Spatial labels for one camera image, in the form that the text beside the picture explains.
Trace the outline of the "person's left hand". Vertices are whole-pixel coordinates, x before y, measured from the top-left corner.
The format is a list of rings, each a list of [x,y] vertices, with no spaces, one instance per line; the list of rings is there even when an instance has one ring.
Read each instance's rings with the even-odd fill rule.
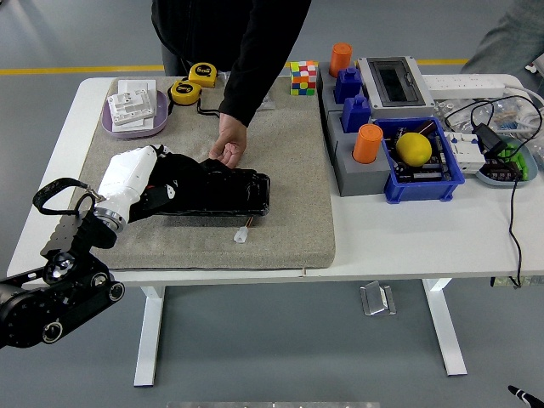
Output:
[[[208,153],[208,157],[235,168],[247,147],[247,127],[234,117],[220,113],[218,139]]]

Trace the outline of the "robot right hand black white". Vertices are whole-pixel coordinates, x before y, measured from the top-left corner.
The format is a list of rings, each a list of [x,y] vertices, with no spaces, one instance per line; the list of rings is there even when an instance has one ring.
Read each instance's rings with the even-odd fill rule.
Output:
[[[544,402],[534,395],[529,394],[522,390],[521,388],[514,387],[513,385],[507,386],[508,391],[524,402],[530,408],[543,408]]]

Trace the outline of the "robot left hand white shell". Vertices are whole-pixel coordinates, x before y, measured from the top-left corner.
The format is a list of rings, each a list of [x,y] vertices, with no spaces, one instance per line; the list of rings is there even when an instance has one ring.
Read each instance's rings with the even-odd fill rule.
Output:
[[[105,198],[97,205],[97,213],[114,213],[129,220],[130,213],[139,215],[169,203],[175,196],[173,181],[150,182],[157,160],[170,150],[162,144],[148,145],[113,156],[99,186]]]

